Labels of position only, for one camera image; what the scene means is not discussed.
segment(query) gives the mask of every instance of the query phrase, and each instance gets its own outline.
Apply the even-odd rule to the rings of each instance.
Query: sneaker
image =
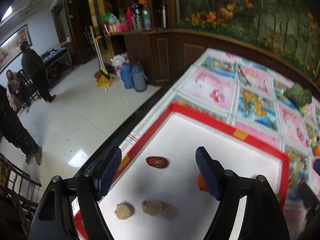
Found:
[[[26,156],[26,164],[29,164],[33,157],[34,157],[34,154],[33,154],[33,153],[27,155],[27,156]]]
[[[56,97],[57,97],[57,95],[53,95],[52,100],[49,103],[51,103]]]
[[[41,165],[42,163],[42,148],[39,146],[39,149],[34,153],[36,163]]]

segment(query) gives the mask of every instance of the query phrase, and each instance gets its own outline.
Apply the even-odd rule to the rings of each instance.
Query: bread piece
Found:
[[[124,220],[132,216],[131,208],[126,204],[117,204],[115,214],[118,219]]]
[[[150,216],[157,216],[162,210],[162,203],[159,200],[144,200],[141,203],[142,211]]]

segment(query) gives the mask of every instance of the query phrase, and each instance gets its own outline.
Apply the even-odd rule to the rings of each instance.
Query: person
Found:
[[[7,70],[8,90],[13,97],[16,97],[24,108],[25,105],[30,107],[26,88],[23,82],[18,78],[17,74],[11,70]]]
[[[27,41],[24,41],[20,45],[20,49],[22,51],[22,68],[28,77],[31,78],[44,101],[51,103],[57,97],[57,95],[50,95],[48,90],[49,84],[44,72],[44,63],[41,57],[33,49],[30,49],[30,47],[31,46]]]
[[[29,164],[35,157],[36,163],[42,163],[42,148],[37,145],[32,136],[23,127],[19,117],[11,108],[7,99],[7,90],[0,85],[0,131],[8,142],[20,148],[26,155]]]

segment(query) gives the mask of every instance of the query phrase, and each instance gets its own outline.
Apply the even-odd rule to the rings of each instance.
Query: red date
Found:
[[[157,169],[164,169],[168,166],[168,160],[164,157],[152,156],[146,158],[146,162],[149,166],[155,167]]]

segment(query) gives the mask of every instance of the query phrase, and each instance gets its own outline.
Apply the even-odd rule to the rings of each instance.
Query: flower mural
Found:
[[[315,80],[319,25],[302,0],[177,0],[176,6],[178,28],[248,42]]]

